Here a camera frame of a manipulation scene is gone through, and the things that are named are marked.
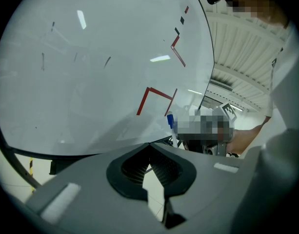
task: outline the person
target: person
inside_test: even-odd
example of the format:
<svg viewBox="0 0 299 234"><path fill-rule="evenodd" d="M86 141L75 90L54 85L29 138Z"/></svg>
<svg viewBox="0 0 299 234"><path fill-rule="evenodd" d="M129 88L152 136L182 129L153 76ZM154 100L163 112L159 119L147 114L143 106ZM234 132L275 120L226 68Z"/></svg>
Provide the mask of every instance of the person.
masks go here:
<svg viewBox="0 0 299 234"><path fill-rule="evenodd" d="M270 80L270 94L272 94L272 89L280 84L287 73L293 69L293 64L299 60L298 31L275 0L226 0L226 2L228 6L233 7L234 11L249 12L251 17L256 17L269 25L285 29L290 27L291 34L272 63ZM262 145L272 136L287 129L287 123L284 122L281 113L276 107L273 108L271 98L265 115L261 125L251 130L235 130L232 141L226 146L226 152L241 155L251 147Z"/></svg>

